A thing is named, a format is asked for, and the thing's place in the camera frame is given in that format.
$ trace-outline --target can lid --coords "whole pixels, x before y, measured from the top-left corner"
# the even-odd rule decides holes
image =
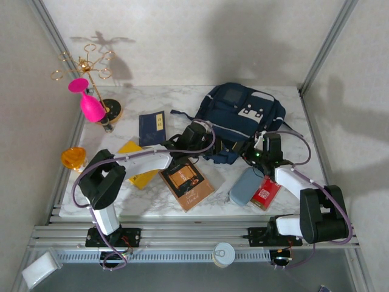
[[[235,250],[227,242],[218,243],[213,250],[215,260],[221,265],[231,265],[235,260]]]

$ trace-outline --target gold jewelry stand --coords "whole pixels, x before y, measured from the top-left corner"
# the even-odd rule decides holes
[[[89,61],[89,53],[93,52],[94,50],[96,50],[96,48],[97,47],[96,47],[95,44],[87,44],[84,47],[84,51],[86,52],[86,59],[79,57],[78,58],[78,62],[76,62],[73,59],[73,57],[70,55],[69,52],[63,52],[62,54],[60,54],[58,56],[58,58],[61,61],[63,61],[63,62],[65,62],[65,61],[72,61],[72,62],[74,62],[77,65],[77,69],[76,70],[66,70],[66,71],[56,70],[53,73],[51,73],[50,77],[51,77],[52,80],[59,81],[68,72],[78,72],[78,73],[81,74],[81,76],[83,76],[84,74],[87,74],[88,78],[91,81],[92,86],[93,86],[93,88],[94,88],[94,90],[95,90],[95,92],[96,92],[96,94],[98,96],[98,99],[100,99],[100,103],[103,105],[103,107],[104,107],[104,109],[105,109],[105,111],[107,113],[107,117],[108,117],[109,121],[111,123],[115,123],[115,122],[117,122],[117,120],[119,120],[120,116],[122,115],[122,106],[120,105],[120,103],[117,100],[114,100],[114,99],[102,99],[102,96],[100,95],[100,92],[98,91],[98,89],[96,87],[96,84],[93,81],[91,72],[92,71],[97,71],[98,72],[98,76],[101,79],[110,78],[112,76],[112,70],[111,69],[104,68],[104,69],[98,70],[98,69],[94,69],[94,66],[99,61],[102,61],[102,60],[112,60],[113,58],[116,57],[116,53],[110,50],[108,52],[105,52],[96,61],[94,61],[94,62]]]

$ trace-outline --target blue book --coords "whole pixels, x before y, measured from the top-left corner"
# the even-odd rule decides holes
[[[139,116],[139,146],[161,144],[166,141],[165,112]]]

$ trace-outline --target white wall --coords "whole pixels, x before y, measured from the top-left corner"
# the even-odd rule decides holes
[[[88,43],[116,51],[113,78],[101,85],[295,86],[343,2],[44,0],[76,58]]]
[[[27,1],[0,9],[0,290],[9,291],[44,211],[74,124],[78,99]]]
[[[389,1],[359,1],[305,98],[377,292],[389,291]]]

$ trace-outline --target backpack strap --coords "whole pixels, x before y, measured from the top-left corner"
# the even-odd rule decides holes
[[[183,114],[183,115],[185,115],[188,119],[190,119],[190,120],[193,120],[194,119],[194,117],[191,117],[191,116],[189,116],[186,112],[184,112],[184,111],[176,111],[175,109],[173,109],[173,110],[171,110],[170,111],[170,113],[171,114]]]

